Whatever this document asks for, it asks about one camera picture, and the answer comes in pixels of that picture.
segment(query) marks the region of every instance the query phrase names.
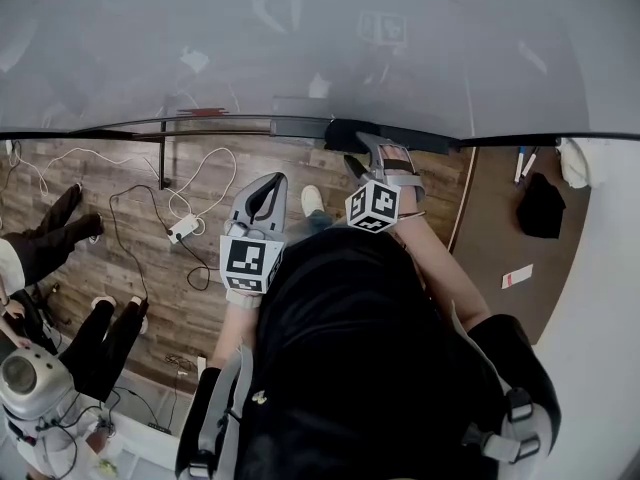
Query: white wall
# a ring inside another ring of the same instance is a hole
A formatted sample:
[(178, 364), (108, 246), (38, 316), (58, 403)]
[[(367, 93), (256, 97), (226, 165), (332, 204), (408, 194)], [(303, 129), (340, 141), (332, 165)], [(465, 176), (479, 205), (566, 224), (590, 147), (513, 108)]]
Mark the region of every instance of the white wall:
[[(640, 0), (553, 5), (574, 25), (591, 127), (640, 131)], [(536, 347), (563, 412), (545, 480), (616, 479), (640, 448), (640, 144), (611, 144), (607, 160), (609, 180), (592, 192), (573, 268)]]

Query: white paper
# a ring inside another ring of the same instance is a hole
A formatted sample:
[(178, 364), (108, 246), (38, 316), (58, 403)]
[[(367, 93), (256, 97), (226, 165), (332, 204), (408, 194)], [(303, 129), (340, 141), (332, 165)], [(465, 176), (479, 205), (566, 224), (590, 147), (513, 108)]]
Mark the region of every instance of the white paper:
[(527, 265), (526, 267), (521, 268), (520, 270), (515, 270), (510, 272), (509, 274), (505, 274), (502, 276), (502, 289), (509, 288), (516, 283), (520, 283), (525, 279), (529, 279), (533, 274), (533, 263), (531, 265)]

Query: person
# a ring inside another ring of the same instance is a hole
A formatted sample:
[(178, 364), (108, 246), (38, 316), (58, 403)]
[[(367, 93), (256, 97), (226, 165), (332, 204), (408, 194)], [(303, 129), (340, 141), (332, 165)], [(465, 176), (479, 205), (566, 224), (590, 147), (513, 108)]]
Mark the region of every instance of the person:
[[(14, 318), (24, 316), (24, 306), (11, 296), (35, 284), (64, 265), (75, 249), (75, 244), (89, 239), (95, 244), (103, 232), (102, 217), (90, 213), (67, 224), (82, 198), (82, 185), (76, 183), (47, 211), (36, 229), (22, 233), (7, 233), (0, 238), (0, 302), (2, 314)], [(30, 340), (18, 336), (4, 318), (0, 318), (0, 331), (17, 347)]]
[[(491, 315), (426, 220), (398, 222), (397, 241), (331, 225), (315, 187), (302, 206), (307, 237), (298, 226), (258, 309), (229, 304), (200, 380), (253, 349), (236, 479), (497, 478), (497, 461), (463, 446), (472, 422), (501, 431), (493, 366), (546, 410), (555, 441), (555, 391), (520, 323)], [(399, 213), (417, 211), (403, 187)]]
[[(13, 398), (3, 396), (8, 435), (13, 438), (18, 452), (28, 464), (27, 478), (89, 478), (88, 472), (98, 465), (99, 454), (115, 431), (111, 412), (98, 407), (95, 401), (107, 401), (131, 347), (138, 335), (146, 331), (147, 303), (139, 297), (133, 297), (110, 328), (116, 307), (115, 299), (97, 297), (91, 305), (91, 314), (69, 347), (58, 356), (60, 363), (71, 374), (73, 386), (69, 386), (70, 389), (55, 403), (53, 409), (34, 421), (27, 421), (12, 414), (10, 400)], [(35, 357), (40, 358), (43, 353), (38, 352)], [(3, 363), (2, 381), (6, 387), (2, 389), (20, 392), (20, 387), (25, 385), (30, 369), (25, 367), (21, 359), (9, 356)], [(55, 361), (54, 358), (46, 360), (50, 363)], [(56, 372), (55, 365), (50, 370)], [(56, 380), (52, 382), (49, 392), (59, 388), (60, 381)], [(41, 400), (32, 402), (35, 405), (43, 404)], [(26, 436), (34, 437), (35, 444), (29, 444)]]

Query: white cable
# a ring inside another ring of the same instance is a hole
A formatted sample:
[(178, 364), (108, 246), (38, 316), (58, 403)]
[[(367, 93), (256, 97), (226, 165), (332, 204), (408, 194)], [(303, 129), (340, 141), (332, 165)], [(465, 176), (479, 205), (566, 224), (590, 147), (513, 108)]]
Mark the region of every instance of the white cable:
[[(122, 165), (126, 162), (130, 162), (131, 160), (136, 160), (136, 157), (131, 157), (131, 158), (126, 158), (124, 160), (111, 160), (110, 158), (107, 158), (106, 156), (101, 155), (100, 153), (93, 151), (92, 149), (85, 149), (85, 148), (73, 148), (69, 151), (67, 151), (64, 155), (59, 156), (57, 158), (54, 158), (53, 160), (51, 160), (48, 164), (47, 167), (44, 169), (44, 171), (42, 171), (42, 173), (40, 172), (40, 170), (33, 164), (30, 164), (29, 162), (27, 162), (26, 160), (24, 160), (17, 151), (17, 148), (14, 148), (14, 153), (15, 153), (15, 158), (16, 158), (16, 162), (12, 163), (11, 162), (11, 156), (9, 157), (9, 164), (11, 165), (11, 167), (15, 167), (16, 165), (18, 165), (19, 163), (23, 163), (25, 165), (28, 165), (29, 167), (31, 167), (32, 169), (34, 169), (36, 171), (36, 173), (38, 174), (39, 179), (39, 185), (40, 185), (40, 193), (43, 196), (48, 196), (49, 195), (49, 186), (47, 185), (47, 182), (44, 179), (44, 175), (47, 173), (47, 171), (49, 170), (49, 168), (51, 167), (51, 165), (54, 162), (57, 162), (58, 160), (62, 160), (63, 158), (65, 158), (66, 156), (70, 155), (71, 153), (73, 153), (74, 151), (84, 151), (85, 153), (92, 153), (94, 155), (96, 155), (98, 158), (102, 158), (103, 160), (106, 160), (107, 162), (114, 164), (114, 165)], [(185, 183), (185, 185), (178, 191), (174, 191), (171, 190), (170, 188), (166, 188), (167, 191), (169, 191), (171, 193), (171, 197), (169, 198), (169, 211), (171, 212), (171, 214), (176, 218), (176, 219), (180, 219), (182, 220), (185, 216), (181, 217), (180, 215), (178, 215), (174, 210), (173, 207), (171, 206), (171, 202), (173, 201), (174, 197), (178, 197), (185, 205), (187, 205), (188, 211), (189, 213), (187, 215), (193, 214), (193, 209), (191, 208), (191, 204), (189, 204), (189, 201), (187, 201), (184, 197), (182, 197), (180, 195), (180, 192), (182, 192), (183, 190), (185, 190), (190, 184), (191, 182), (196, 178), (196, 176), (198, 176), (198, 174), (200, 173), (200, 170), (202, 169), (202, 166), (204, 165), (204, 163), (207, 161), (207, 159), (213, 155), (214, 153), (217, 153), (218, 151), (226, 151), (227, 153), (229, 153), (229, 155), (231, 155), (231, 159), (233, 160), (233, 175), (231, 176), (231, 179), (229, 180), (229, 183), (227, 183), (227, 186), (225, 187), (222, 195), (220, 196), (220, 198), (213, 203), (211, 206), (209, 206), (209, 208), (207, 208), (206, 210), (204, 210), (203, 212), (200, 212), (199, 214), (196, 215), (196, 220), (198, 222), (200, 222), (202, 224), (202, 232), (200, 233), (193, 233), (196, 236), (200, 236), (202, 234), (204, 234), (204, 232), (207, 229), (206, 223), (204, 221), (204, 219), (202, 218), (202, 216), (204, 214), (206, 214), (207, 212), (211, 211), (213, 208), (215, 208), (227, 195), (227, 192), (229, 191), (229, 188), (231, 187), (231, 184), (234, 182), (235, 178), (236, 178), (236, 173), (238, 172), (238, 163), (236, 161), (236, 157), (235, 155), (231, 152), (231, 150), (229, 150), (228, 148), (217, 148), (214, 149), (213, 151), (210, 151), (209, 153), (207, 153), (207, 155), (202, 159), (202, 161), (200, 162), (200, 165), (198, 166), (198, 169), (196, 170), (196, 172), (194, 173), (193, 176), (191, 176), (191, 178), (189, 179), (189, 181), (187, 181), (187, 183)], [(157, 171), (153, 168), (153, 165), (151, 165), (151, 162), (149, 162), (149, 160), (147, 160), (145, 157), (142, 157), (142, 159), (147, 163), (147, 165), (149, 166), (149, 168), (151, 169), (151, 171), (153, 172), (153, 174), (156, 176), (156, 178), (158, 178), (158, 180), (160, 180), (160, 176), (158, 175)], [(2, 229), (2, 220), (0, 217), (0, 229)]]

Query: black shirt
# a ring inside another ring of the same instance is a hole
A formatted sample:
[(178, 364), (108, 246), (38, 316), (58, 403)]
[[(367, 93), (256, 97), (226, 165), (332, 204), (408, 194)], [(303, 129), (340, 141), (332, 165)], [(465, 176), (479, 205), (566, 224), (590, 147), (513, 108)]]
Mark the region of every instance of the black shirt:
[[(557, 433), (553, 386), (517, 320), (469, 335)], [(496, 464), (460, 441), (471, 421), (499, 432), (503, 416), (497, 378), (441, 321), (398, 243), (330, 229), (286, 251), (263, 298), (236, 478), (493, 478)]]

